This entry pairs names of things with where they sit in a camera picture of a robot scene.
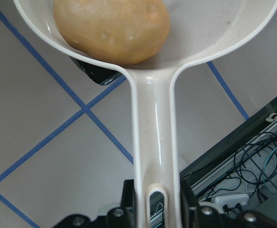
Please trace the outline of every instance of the power plug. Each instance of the power plug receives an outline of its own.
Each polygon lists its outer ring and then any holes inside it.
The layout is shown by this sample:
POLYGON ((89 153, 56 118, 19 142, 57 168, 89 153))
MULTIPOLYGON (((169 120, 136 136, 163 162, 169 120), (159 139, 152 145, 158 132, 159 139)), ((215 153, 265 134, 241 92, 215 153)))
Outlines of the power plug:
POLYGON ((239 203, 242 208, 248 205, 249 196, 246 193, 243 194, 235 194, 235 195, 228 195, 228 196, 217 196, 214 199, 214 203, 220 206, 221 208, 224 205, 227 205, 228 208, 235 208, 236 205, 239 203))

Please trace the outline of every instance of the tiled floor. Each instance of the tiled floor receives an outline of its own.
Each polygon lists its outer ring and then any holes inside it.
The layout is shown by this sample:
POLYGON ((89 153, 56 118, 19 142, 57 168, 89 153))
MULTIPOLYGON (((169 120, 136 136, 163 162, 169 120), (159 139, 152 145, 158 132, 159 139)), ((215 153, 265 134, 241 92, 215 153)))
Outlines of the tiled floor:
MULTIPOLYGON (((239 103, 207 64, 180 75, 180 170, 277 96, 277 13, 213 63, 239 103)), ((131 130, 123 77, 93 83, 26 26, 12 0, 0 0, 0 228, 51 227, 71 213, 95 219, 118 202, 133 178, 131 130)))

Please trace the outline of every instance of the bolt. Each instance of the bolt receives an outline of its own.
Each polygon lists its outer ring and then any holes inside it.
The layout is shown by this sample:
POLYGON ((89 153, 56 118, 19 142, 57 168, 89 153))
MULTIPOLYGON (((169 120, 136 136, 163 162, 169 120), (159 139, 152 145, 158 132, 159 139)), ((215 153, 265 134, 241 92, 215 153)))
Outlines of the bolt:
POLYGON ((84 222, 85 222, 85 219, 82 216, 76 216, 73 219, 73 223, 72 224, 73 224, 74 227, 79 227, 82 224, 84 224, 84 222))
POLYGON ((203 207, 201 211, 204 215, 211 215, 213 213, 213 210, 211 207, 203 207))
POLYGON ((255 215, 253 215, 251 213, 246 213, 244 215, 244 219, 248 222, 255 222, 257 220, 257 217, 255 217, 255 215))
POLYGON ((115 217, 121 217, 123 214, 124 214, 124 211, 119 208, 115 208, 113 211, 113 215, 115 217))

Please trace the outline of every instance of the blue line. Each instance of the blue line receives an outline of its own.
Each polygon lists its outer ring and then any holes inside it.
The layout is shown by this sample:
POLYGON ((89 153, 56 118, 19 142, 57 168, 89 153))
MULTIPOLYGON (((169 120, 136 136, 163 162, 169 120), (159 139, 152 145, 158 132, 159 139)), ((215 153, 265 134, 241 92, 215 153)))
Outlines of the blue line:
POLYGON ((23 155, 18 161, 12 164, 9 168, 7 168, 0 175, 0 182, 10 175, 15 169, 17 169, 20 165, 22 165, 25 161, 27 161, 30 157, 32 157, 36 152, 38 152, 41 148, 43 148, 48 142, 50 142, 53 138, 55 138, 59 133, 65 130, 68 126, 70 126, 75 120, 81 117, 84 114, 84 110, 81 109, 77 113, 75 113, 72 117, 70 117, 67 121, 65 121, 62 125, 60 125, 56 130, 54 130, 51 134, 49 134, 45 139, 43 139, 40 143, 38 143, 33 149, 23 155))
POLYGON ((232 91, 230 90, 230 88, 228 87, 227 83, 224 81, 223 77, 220 75, 219 71, 217 70, 217 68, 214 66, 213 62, 207 62, 207 65, 209 66, 210 70, 213 72, 213 74, 215 75, 216 79, 219 81, 220 85, 223 87, 223 89, 225 90, 225 92, 227 93, 227 95, 229 96, 229 98, 231 99, 231 101, 234 103, 234 105, 236 106, 236 108, 239 110, 239 112, 242 114, 242 116, 244 117, 245 120, 249 119, 248 114, 246 113, 245 109, 243 108, 243 106, 239 103, 239 101, 237 100, 237 98, 235 97, 235 95, 232 93, 232 91))
POLYGON ((116 89, 122 82, 126 80, 125 76, 120 76, 112 85, 102 91, 98 96, 96 96, 92 101, 90 101, 87 105, 89 108, 92 108, 96 105, 99 101, 101 101, 105 96, 107 96, 110 92, 116 89))
POLYGON ((133 164, 132 155, 124 148, 124 146, 114 137, 114 135, 106 128, 106 126, 97 118, 91 111, 86 110, 86 114, 93 120, 93 122, 102 130, 102 132, 112 141, 112 143, 123 153, 123 155, 133 164))
POLYGON ((35 222, 33 222, 29 217, 27 217, 22 211, 16 208, 11 202, 9 202, 4 196, 0 194, 0 201, 5 204, 9 209, 15 212, 20 218, 29 223, 34 228, 40 228, 35 222))
POLYGON ((35 57, 35 59, 52 75, 59 85, 73 98, 73 100, 82 108, 84 102, 75 94, 75 92, 65 83, 59 74, 46 62, 46 60, 36 51, 36 49, 22 36, 19 31, 9 22, 5 15, 0 11, 1 22, 14 34, 21 44, 35 57))

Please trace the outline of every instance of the potato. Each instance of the potato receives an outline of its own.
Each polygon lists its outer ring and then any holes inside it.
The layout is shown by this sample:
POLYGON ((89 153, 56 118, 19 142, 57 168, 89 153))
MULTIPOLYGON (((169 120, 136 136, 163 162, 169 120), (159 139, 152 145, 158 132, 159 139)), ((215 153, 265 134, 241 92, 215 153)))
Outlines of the potato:
POLYGON ((54 0, 53 13, 71 47, 121 66, 154 56, 170 30, 161 0, 54 0))

